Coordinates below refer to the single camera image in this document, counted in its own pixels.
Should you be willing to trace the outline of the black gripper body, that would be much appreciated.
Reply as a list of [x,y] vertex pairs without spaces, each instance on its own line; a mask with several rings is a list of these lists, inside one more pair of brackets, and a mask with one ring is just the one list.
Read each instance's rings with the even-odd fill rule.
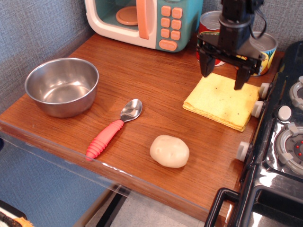
[[240,48],[246,42],[251,47],[249,38],[253,35],[252,24],[253,14],[244,14],[232,18],[228,14],[220,14],[220,33],[219,37],[211,40],[206,35],[198,35],[199,44],[197,50],[203,49],[215,60],[222,60],[234,66],[248,66],[250,73],[259,73],[264,55],[252,48],[251,52],[246,53],[247,59],[238,58],[241,55]]

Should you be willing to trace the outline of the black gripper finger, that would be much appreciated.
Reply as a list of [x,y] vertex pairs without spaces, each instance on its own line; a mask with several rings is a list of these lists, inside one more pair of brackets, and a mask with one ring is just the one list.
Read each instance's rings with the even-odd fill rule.
[[250,78],[250,68],[248,66],[235,66],[235,68],[237,70],[237,73],[234,89],[240,90]]
[[215,58],[203,49],[199,50],[199,57],[201,74],[208,77],[214,70]]

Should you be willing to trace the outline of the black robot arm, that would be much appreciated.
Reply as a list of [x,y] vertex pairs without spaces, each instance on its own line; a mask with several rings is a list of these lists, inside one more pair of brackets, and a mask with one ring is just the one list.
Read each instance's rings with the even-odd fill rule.
[[215,60],[237,68],[234,89],[240,90],[251,75],[260,72],[264,55],[250,43],[254,37],[255,14],[263,16],[259,9],[262,0],[223,0],[219,15],[219,35],[199,34],[197,51],[201,74],[207,77],[214,70]]

